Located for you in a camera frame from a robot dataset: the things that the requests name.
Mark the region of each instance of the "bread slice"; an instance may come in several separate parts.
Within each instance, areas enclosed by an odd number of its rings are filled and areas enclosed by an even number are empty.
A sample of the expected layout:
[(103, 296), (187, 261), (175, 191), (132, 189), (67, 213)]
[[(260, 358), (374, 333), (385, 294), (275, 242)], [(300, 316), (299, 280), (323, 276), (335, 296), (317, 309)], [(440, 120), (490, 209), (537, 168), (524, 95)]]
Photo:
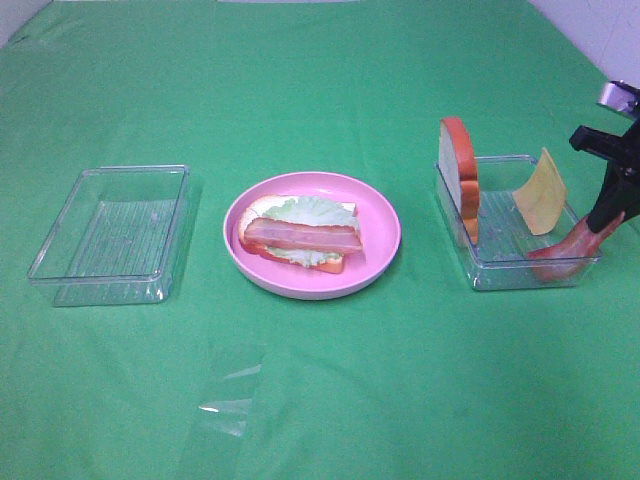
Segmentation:
[[(249, 253), (260, 255), (267, 260), (273, 260), (282, 263), (291, 263), (288, 258), (278, 257), (271, 253), (266, 245), (248, 242), (245, 239), (244, 232), (249, 224), (258, 217), (261, 217), (271, 207), (280, 207), (287, 200), (298, 199), (297, 195), (265, 195), (249, 205), (238, 221), (238, 238), (242, 247)], [(342, 206), (348, 211), (355, 213), (355, 203), (342, 203)], [(335, 258), (328, 258), (326, 262), (312, 265), (309, 268), (327, 273), (341, 273), (344, 269), (344, 255), (336, 255)]]
[(478, 209), (480, 208), (478, 164), (471, 136), (458, 117), (446, 117), (440, 120), (438, 167), (471, 241), (477, 244)]

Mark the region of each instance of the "bacon slice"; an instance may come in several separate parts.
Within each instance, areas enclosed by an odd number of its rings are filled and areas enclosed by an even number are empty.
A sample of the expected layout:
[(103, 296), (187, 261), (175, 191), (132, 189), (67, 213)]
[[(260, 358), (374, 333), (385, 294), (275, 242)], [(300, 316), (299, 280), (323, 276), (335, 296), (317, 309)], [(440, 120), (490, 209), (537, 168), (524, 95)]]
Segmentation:
[(310, 226), (258, 217), (244, 231), (244, 238), (248, 243), (277, 248), (341, 254), (362, 251), (357, 230), (343, 225)]

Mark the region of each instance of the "pink plate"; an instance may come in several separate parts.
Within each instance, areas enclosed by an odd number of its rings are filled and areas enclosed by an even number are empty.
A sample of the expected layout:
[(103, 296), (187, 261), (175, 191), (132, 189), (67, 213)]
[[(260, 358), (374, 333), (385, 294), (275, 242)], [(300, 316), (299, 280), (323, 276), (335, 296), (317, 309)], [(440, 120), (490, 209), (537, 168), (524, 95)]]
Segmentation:
[[(338, 202), (355, 202), (364, 251), (345, 257), (344, 271), (339, 274), (247, 253), (238, 239), (238, 219), (254, 200), (268, 194), (321, 195)], [(264, 180), (240, 195), (227, 211), (223, 235), (236, 265), (255, 284), (285, 297), (324, 300), (357, 292), (376, 280), (398, 250), (401, 227), (393, 206), (366, 183), (338, 173), (294, 172)]]

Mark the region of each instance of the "sandwich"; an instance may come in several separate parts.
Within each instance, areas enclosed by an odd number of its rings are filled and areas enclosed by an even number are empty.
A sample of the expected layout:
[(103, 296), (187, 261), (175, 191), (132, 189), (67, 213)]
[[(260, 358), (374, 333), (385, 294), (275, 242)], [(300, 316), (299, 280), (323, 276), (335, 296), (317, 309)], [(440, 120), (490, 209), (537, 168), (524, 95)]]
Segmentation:
[(238, 221), (249, 253), (327, 273), (341, 273), (345, 255), (362, 251), (355, 203), (316, 195), (265, 195)]

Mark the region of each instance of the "bread crust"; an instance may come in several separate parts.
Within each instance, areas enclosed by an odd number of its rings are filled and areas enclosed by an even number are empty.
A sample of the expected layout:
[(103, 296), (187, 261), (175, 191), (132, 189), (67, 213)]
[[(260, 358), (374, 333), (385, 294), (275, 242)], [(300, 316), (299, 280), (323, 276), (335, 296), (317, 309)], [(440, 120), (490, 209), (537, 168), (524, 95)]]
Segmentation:
[[(462, 221), (471, 237), (478, 243), (478, 210), (480, 208), (480, 184), (478, 164), (475, 158), (471, 136), (459, 117), (445, 117), (440, 121), (441, 158), (440, 162), (454, 162), (456, 179), (460, 187), (459, 210)], [(449, 142), (455, 158), (442, 158), (443, 142)]]

